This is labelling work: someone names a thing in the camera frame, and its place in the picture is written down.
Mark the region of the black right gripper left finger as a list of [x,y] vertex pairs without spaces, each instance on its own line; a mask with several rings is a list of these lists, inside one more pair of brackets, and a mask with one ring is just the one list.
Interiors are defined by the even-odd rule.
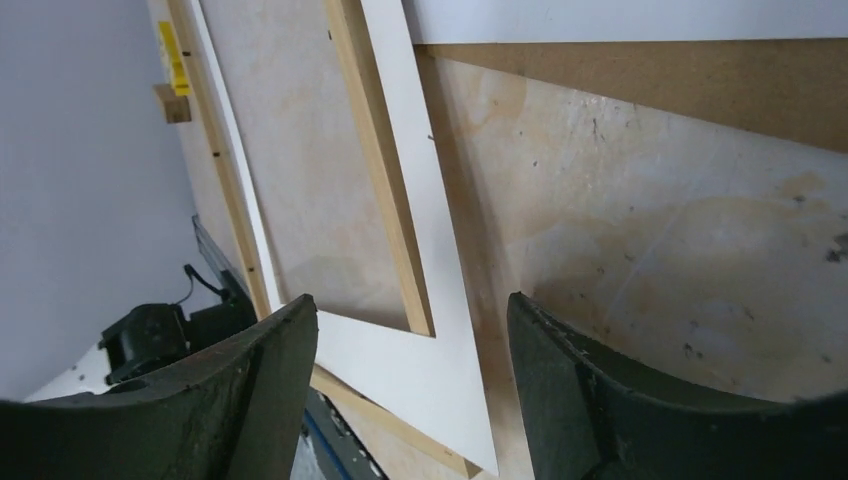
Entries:
[[286,479],[318,340],[304,294],[105,393],[1,405],[5,479]]

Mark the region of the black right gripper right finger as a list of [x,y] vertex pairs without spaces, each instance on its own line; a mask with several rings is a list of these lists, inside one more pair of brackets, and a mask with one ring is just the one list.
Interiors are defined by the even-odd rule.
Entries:
[[847,395],[779,403],[697,385],[508,300],[509,349],[538,479],[843,479]]

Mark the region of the white paper mat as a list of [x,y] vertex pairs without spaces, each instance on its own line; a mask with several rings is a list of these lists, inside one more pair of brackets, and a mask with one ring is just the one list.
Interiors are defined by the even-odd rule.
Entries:
[[315,363],[480,469],[538,479],[509,349],[516,292],[697,385],[847,395],[847,150],[435,58],[410,6],[358,1],[436,328],[416,339],[328,1],[197,2],[280,306],[312,295]]

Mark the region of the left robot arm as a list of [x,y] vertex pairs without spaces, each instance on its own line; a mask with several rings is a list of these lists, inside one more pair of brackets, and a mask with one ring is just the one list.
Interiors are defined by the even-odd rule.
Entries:
[[220,285],[205,280],[186,264],[190,285],[200,284],[218,298],[213,306],[187,314],[181,301],[146,303],[101,332],[98,342],[65,372],[26,397],[27,403],[76,394],[103,394],[207,347],[257,322],[252,302],[229,270],[218,272]]

